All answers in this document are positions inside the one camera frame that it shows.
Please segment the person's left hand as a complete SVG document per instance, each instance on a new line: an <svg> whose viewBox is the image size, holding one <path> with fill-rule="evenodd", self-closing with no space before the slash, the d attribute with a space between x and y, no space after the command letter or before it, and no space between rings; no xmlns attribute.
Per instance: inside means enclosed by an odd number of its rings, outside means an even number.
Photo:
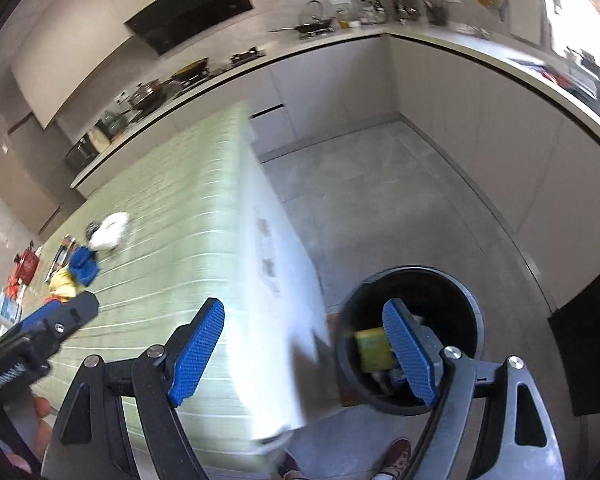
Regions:
<svg viewBox="0 0 600 480"><path fill-rule="evenodd" d="M34 393L23 393L7 404L6 415L14 432L5 448L10 462L27 474L38 477L42 461L50 444L52 427L46 418L52 409L50 402Z"/></svg>

